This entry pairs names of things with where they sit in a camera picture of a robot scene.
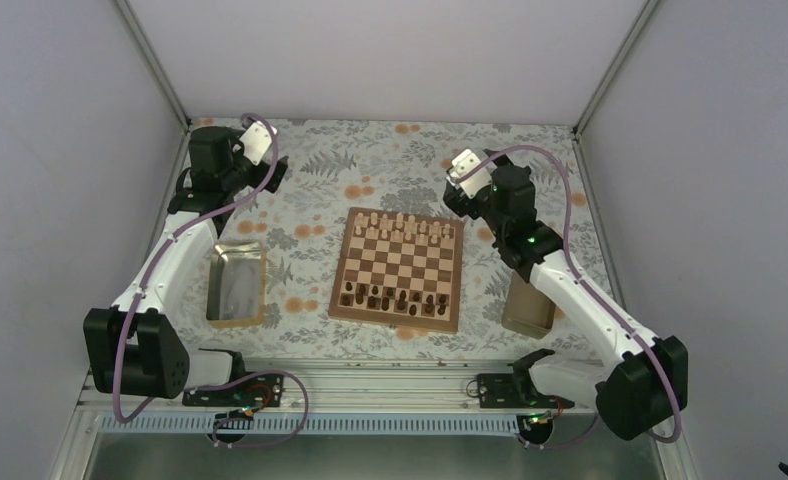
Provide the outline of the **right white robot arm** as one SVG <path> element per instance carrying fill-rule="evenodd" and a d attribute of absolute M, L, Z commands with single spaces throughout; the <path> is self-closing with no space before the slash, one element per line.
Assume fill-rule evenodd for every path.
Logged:
<path fill-rule="evenodd" d="M 511 382 L 514 399 L 535 407 L 549 395 L 562 397 L 595 410 L 623 440 L 647 434 L 676 442 L 688 403 L 686 346 L 641 325 L 577 265 L 569 232 L 539 220 L 531 170 L 512 163 L 513 151 L 481 160 L 463 150 L 447 169 L 444 203 L 487 224 L 503 263 L 577 325 L 602 363 L 536 351 L 523 358 L 525 371 Z"/>

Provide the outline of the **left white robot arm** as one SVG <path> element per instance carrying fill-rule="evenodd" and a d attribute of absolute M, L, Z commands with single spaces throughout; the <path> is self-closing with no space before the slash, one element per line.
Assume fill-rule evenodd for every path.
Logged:
<path fill-rule="evenodd" d="M 275 192 L 287 170 L 276 129 L 255 121 L 244 129 L 208 126 L 192 132 L 189 167 L 177 179 L 161 237 L 126 290 L 91 309 L 83 332 L 95 388 L 107 394 L 172 399 L 208 386 L 225 405 L 240 402 L 248 377 L 231 354 L 195 349 L 173 327 L 184 290 L 216 244 L 244 189 Z"/>

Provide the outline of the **wooden chess board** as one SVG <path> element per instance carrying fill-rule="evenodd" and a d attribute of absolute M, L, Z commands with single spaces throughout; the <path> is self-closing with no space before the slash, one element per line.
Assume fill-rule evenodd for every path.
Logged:
<path fill-rule="evenodd" d="M 352 207 L 329 316 L 456 333 L 463 244 L 460 220 Z"/>

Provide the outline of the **floral patterned table mat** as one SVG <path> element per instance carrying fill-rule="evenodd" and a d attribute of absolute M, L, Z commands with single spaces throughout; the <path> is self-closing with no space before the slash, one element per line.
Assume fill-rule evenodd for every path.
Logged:
<path fill-rule="evenodd" d="M 454 334 L 332 319 L 328 314 L 337 257 L 352 207 L 448 217 L 444 175 L 462 150 L 514 147 L 529 165 L 536 207 L 554 228 L 572 224 L 577 263 L 609 285 L 599 239 L 567 126 L 395 121 L 279 120 L 279 150 L 288 160 L 275 194 L 236 209 L 225 240 L 260 242 L 266 251 L 261 325 L 215 328 L 205 317 L 209 260 L 182 296 L 173 326 L 192 347 L 222 348 L 254 358 L 349 360 L 513 360 L 540 348 L 593 361 L 584 334 L 557 312 L 549 334 L 532 339 L 505 329 L 501 317 L 511 274 L 492 248 L 485 223 L 467 221 L 462 313 Z"/>

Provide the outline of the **right gold metal tray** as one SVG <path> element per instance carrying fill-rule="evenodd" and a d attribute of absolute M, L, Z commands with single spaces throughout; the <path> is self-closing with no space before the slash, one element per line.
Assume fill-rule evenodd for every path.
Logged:
<path fill-rule="evenodd" d="M 512 272 L 501 325 L 518 334 L 542 339 L 553 327 L 556 305 L 545 294 Z"/>

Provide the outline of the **left silver metal tray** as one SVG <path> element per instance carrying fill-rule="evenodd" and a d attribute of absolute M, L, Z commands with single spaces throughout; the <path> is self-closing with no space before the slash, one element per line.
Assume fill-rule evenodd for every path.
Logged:
<path fill-rule="evenodd" d="M 258 241 L 217 243 L 210 254 L 206 320 L 216 329 L 265 320 L 266 250 Z"/>

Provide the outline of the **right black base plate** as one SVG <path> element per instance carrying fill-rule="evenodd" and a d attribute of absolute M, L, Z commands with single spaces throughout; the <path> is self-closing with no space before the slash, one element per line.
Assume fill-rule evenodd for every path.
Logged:
<path fill-rule="evenodd" d="M 477 399 L 482 409 L 562 409 L 574 408 L 573 401 L 542 395 L 532 383 L 519 381 L 513 374 L 481 373 L 476 376 Z"/>

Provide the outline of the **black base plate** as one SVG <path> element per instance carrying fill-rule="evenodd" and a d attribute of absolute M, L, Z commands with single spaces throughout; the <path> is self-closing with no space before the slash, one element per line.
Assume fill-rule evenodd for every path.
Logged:
<path fill-rule="evenodd" d="M 482 409 L 562 409 L 574 408 L 573 401 L 542 395 L 532 383 L 519 381 L 513 374 L 481 373 L 476 376 L 477 399 Z"/>
<path fill-rule="evenodd" d="M 186 407 L 220 407 L 228 409 L 258 409 L 278 407 L 281 402 L 284 376 L 256 375 L 234 387 L 223 390 L 196 390 L 183 394 Z"/>

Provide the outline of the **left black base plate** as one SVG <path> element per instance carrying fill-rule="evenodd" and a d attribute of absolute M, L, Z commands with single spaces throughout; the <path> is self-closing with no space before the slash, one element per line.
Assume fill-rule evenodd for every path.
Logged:
<path fill-rule="evenodd" d="M 183 394 L 186 407 L 220 407 L 228 409 L 258 409 L 278 407 L 281 402 L 284 376 L 256 375 L 234 387 L 223 390 L 196 390 Z"/>

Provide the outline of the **aluminium rail frame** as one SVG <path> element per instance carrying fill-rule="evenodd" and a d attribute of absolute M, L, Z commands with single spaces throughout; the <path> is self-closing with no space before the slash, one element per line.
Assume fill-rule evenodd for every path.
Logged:
<path fill-rule="evenodd" d="M 506 373 L 509 360 L 250 359 L 252 370 L 273 367 L 297 376 L 312 413 L 471 414 L 480 373 Z"/>

